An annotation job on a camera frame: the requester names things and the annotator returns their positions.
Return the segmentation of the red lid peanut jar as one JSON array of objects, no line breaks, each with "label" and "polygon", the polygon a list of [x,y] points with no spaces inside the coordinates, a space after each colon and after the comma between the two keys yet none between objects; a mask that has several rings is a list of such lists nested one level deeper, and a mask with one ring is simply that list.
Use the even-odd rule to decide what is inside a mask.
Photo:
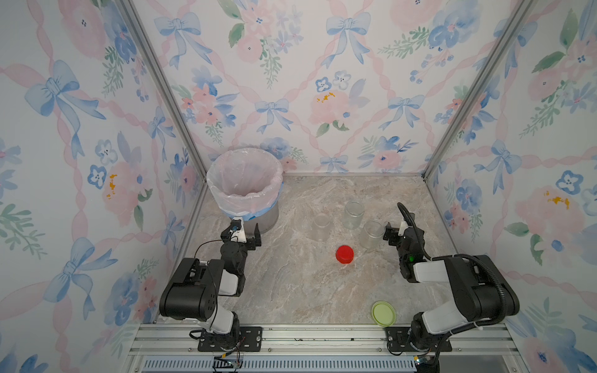
[{"label": "red lid peanut jar", "polygon": [[332,219],[327,214],[318,214],[312,223],[312,238],[318,242],[324,242],[331,236]]}]

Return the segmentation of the red jar lid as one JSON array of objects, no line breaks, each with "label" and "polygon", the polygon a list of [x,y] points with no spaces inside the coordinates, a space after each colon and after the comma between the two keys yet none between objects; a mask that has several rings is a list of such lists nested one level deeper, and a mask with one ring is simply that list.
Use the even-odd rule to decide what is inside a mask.
[{"label": "red jar lid", "polygon": [[348,245],[339,246],[335,257],[341,264],[350,264],[354,260],[354,250]]}]

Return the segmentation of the green lid jar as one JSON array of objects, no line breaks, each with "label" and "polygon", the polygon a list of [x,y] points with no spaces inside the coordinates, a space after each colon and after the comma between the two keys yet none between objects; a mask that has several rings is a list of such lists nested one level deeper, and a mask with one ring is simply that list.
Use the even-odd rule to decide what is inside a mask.
[{"label": "green lid jar", "polygon": [[365,207],[357,201],[350,201],[345,205],[342,225],[347,229],[359,228],[365,214]]},{"label": "green lid jar", "polygon": [[376,250],[382,241],[385,227],[377,221],[368,221],[359,236],[361,246],[367,250]]}]

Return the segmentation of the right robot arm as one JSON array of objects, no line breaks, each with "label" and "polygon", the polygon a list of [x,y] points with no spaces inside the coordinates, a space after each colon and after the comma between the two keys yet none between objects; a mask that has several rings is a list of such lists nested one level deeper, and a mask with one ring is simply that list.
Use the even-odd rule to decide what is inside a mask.
[{"label": "right robot arm", "polygon": [[518,296],[489,256],[453,254],[428,259],[423,234],[413,226],[388,224],[382,237],[396,248],[400,274],[407,282],[446,283],[452,293],[444,304],[413,317],[406,337],[412,349],[438,350],[443,337],[495,325],[519,313]]}]

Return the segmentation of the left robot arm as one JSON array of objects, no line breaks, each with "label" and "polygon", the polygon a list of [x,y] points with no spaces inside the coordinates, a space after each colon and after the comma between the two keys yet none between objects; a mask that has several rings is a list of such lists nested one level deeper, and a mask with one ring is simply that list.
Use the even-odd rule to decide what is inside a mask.
[{"label": "left robot arm", "polygon": [[160,315],[174,320],[194,320],[200,336],[190,332],[201,345],[232,349],[246,338],[239,317],[219,304],[219,297],[238,297],[246,282],[248,253],[261,246],[261,232],[256,225],[247,235],[241,219],[231,220],[221,233],[221,257],[202,262],[184,258],[170,278],[160,298]]}]

